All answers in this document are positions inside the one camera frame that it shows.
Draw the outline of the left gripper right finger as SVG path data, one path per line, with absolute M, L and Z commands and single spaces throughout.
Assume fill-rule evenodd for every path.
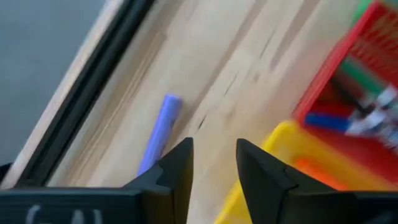
M 253 223 L 357 223 L 353 194 L 278 160 L 246 139 L 236 142 L 239 181 Z

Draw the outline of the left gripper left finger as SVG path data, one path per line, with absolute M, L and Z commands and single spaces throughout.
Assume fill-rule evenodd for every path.
M 187 222 L 193 183 L 193 138 L 185 138 L 126 188 L 138 190 L 134 223 Z

